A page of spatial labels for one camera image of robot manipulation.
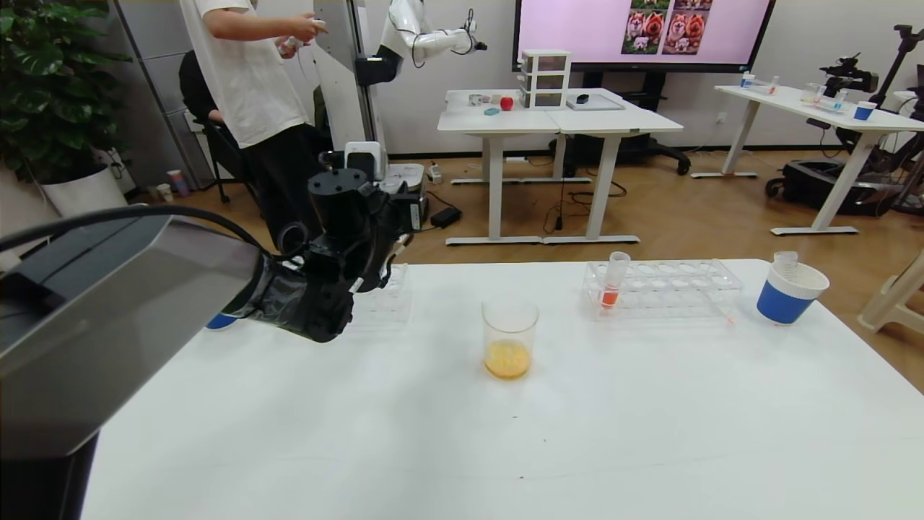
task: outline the blue and white cup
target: blue and white cup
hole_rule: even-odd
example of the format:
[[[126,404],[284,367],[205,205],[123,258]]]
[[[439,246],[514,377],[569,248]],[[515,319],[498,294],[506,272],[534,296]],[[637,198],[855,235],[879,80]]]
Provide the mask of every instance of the blue and white cup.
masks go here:
[[[872,111],[875,109],[875,103],[870,103],[869,101],[857,103],[857,112],[854,113],[854,119],[858,119],[860,121],[868,121],[869,116],[872,116]]]
[[[828,277],[805,264],[798,265],[795,279],[787,279],[771,266],[757,300],[757,310],[776,323],[791,325],[830,285]]]

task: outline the test tube rack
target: test tube rack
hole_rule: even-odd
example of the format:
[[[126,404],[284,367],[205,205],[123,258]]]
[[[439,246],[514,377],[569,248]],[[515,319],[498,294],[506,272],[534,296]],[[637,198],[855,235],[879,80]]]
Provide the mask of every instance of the test tube rack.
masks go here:
[[[407,323],[410,318],[411,290],[410,266],[392,265],[392,276],[381,289],[353,296],[355,327],[393,327]]]
[[[590,262],[581,291],[594,321],[640,318],[727,318],[744,284],[721,260],[632,262],[615,305],[603,304],[606,262]]]

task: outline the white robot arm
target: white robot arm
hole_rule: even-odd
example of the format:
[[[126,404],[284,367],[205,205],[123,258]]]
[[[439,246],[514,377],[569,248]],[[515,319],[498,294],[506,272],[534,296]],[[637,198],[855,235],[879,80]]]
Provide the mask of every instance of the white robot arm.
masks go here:
[[[476,29],[472,9],[468,10],[468,19],[461,28],[431,30],[423,0],[391,0],[382,47],[402,57],[410,56],[414,66],[420,68],[431,57],[446,51],[467,55],[487,49],[487,45],[475,39]]]

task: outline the person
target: person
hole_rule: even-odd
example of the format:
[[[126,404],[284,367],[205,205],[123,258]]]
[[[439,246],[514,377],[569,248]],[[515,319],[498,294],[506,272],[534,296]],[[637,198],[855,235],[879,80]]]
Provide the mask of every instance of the person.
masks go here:
[[[306,226],[310,239],[319,236],[308,179],[320,169],[321,150],[311,145],[313,129],[282,58],[298,52],[283,46],[289,37],[308,44],[326,29],[313,13],[258,17],[249,0],[180,0],[180,6],[217,110],[206,117],[220,118],[250,160],[276,248],[291,247],[282,243],[281,231],[293,221]]]
[[[197,120],[225,123],[221,110],[209,92],[209,85],[202,77],[202,69],[194,50],[183,55],[183,61],[179,64],[179,91],[183,94],[183,105]]]

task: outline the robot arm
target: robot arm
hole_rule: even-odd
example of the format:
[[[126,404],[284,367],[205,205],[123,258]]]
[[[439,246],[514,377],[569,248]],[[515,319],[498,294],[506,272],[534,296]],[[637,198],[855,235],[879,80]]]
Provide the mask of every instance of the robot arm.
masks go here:
[[[400,55],[409,54],[415,65],[422,64],[446,51],[467,55],[486,49],[487,45],[475,39],[477,26],[474,11],[470,9],[461,28],[431,31],[422,0],[393,0],[388,9],[382,45]]]
[[[464,56],[487,50],[488,45],[475,38],[478,24],[474,16],[469,9],[468,18],[459,29],[432,30],[424,14],[423,0],[391,0],[378,52],[358,60],[358,83],[370,86],[394,80],[407,57],[414,67],[421,68],[428,59],[446,51]]]

